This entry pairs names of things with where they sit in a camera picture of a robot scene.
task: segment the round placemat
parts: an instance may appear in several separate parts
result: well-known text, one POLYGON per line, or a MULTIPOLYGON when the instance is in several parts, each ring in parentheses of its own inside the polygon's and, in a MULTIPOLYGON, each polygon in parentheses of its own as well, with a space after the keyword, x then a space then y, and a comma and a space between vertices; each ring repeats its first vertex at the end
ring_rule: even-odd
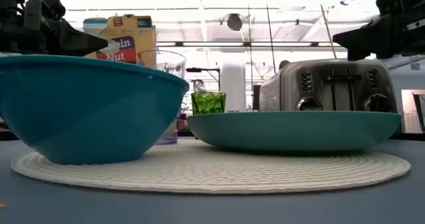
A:
POLYGON ((38 153, 12 168, 25 176, 86 187, 176 193, 286 193, 371 185, 410 164, 379 152, 271 156, 224 152, 201 141, 154 146, 140 160, 92 166, 52 164, 38 153))

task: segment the teal bowl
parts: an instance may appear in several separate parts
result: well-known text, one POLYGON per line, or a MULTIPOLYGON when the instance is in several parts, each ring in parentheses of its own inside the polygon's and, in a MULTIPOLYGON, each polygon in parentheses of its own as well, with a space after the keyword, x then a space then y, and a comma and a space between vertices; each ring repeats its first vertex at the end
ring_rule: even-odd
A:
POLYGON ((122 62, 0 58, 0 116, 56 164, 140 158, 174 121, 188 89, 177 76, 122 62))
POLYGON ((276 152, 344 152, 381 144, 400 114, 354 111, 242 112, 187 117, 192 133, 221 148, 276 152))

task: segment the stainless steel toaster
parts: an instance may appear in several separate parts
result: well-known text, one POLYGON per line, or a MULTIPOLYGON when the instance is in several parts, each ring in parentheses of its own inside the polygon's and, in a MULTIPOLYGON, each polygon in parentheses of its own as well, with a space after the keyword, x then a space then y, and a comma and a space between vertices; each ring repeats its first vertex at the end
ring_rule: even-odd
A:
POLYGON ((260 111, 397 112, 389 70, 378 60, 309 60, 280 69, 260 87, 260 111))

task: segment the blue table surface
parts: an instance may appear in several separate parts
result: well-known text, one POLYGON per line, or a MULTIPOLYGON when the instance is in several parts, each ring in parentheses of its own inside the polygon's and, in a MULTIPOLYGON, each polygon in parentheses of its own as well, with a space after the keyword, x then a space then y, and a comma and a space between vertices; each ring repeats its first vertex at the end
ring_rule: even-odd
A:
POLYGON ((173 195, 71 187, 10 168, 31 150, 0 142, 0 223, 424 223, 425 143, 391 140, 376 150, 408 160, 404 177, 357 189, 281 195, 173 195))

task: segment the teal plate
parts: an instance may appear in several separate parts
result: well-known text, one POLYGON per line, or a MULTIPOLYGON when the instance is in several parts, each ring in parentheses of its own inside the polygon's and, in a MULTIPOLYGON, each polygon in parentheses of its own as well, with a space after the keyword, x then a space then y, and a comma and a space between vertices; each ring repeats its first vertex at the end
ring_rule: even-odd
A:
POLYGON ((222 148, 340 152, 388 140, 401 115, 384 112, 298 111, 204 114, 187 118, 200 140, 222 148))

